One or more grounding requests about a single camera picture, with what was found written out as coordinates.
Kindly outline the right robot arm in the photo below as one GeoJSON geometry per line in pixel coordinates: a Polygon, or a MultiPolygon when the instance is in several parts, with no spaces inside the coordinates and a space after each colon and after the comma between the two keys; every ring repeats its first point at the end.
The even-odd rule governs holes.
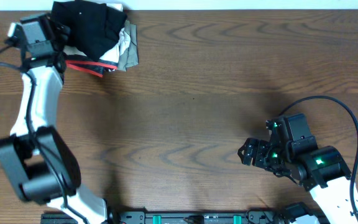
{"type": "Polygon", "coordinates": [[[241,162],[303,187],[329,223],[358,223],[358,192],[339,151],[319,148],[312,136],[298,141],[248,138],[237,152],[241,162]]]}

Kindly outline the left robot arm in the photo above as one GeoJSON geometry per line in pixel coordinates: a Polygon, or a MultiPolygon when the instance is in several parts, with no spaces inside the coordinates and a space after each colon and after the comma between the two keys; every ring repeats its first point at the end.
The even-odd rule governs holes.
{"type": "Polygon", "coordinates": [[[11,24],[7,41],[21,51],[24,90],[10,135],[0,139],[0,163],[22,201],[55,208],[78,223],[111,223],[106,201],[81,183],[78,161],[56,129],[69,33],[46,14],[11,24]]]}

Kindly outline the black t-shirt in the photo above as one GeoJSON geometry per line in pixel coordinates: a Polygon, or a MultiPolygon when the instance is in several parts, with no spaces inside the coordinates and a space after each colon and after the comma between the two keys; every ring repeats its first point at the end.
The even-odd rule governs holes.
{"type": "Polygon", "coordinates": [[[51,18],[70,28],[67,45],[97,61],[119,42],[127,15],[105,3],[55,1],[51,18]]]}

